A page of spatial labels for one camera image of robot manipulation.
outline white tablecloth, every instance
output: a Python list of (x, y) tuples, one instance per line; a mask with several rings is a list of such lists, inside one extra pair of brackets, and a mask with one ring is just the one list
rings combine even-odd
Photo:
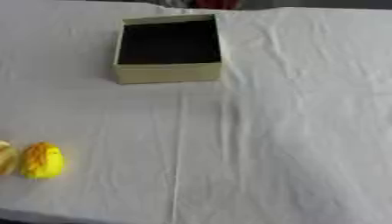
[(390, 224), (392, 11), (218, 12), (220, 81), (119, 86), (143, 3), (0, 1), (0, 138), (63, 175), (0, 178), (0, 217), (132, 224)]

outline white cloth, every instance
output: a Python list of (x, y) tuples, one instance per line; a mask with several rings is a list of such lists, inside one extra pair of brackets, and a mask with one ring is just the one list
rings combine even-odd
[(392, 11), (222, 11), (220, 81), (109, 78), (122, 18), (187, 12), (0, 1), (0, 138), (67, 159), (58, 178), (0, 178), (0, 216), (390, 224)]

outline beige box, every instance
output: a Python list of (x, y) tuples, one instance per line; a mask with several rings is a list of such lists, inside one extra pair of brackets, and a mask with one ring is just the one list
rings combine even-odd
[(124, 19), (114, 69), (120, 84), (217, 80), (221, 50), (215, 15)]

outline cardboard box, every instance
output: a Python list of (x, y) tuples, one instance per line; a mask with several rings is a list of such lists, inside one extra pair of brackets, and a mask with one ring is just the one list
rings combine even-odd
[(123, 20), (114, 69), (120, 84), (218, 79), (221, 49), (215, 15)]

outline tablecloth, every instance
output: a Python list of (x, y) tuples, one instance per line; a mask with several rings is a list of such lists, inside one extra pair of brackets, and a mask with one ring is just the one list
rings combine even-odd
[(392, 11), (216, 11), (219, 81), (113, 82), (122, 18), (204, 12), (0, 1), (0, 138), (66, 157), (1, 177), (0, 217), (391, 223)]

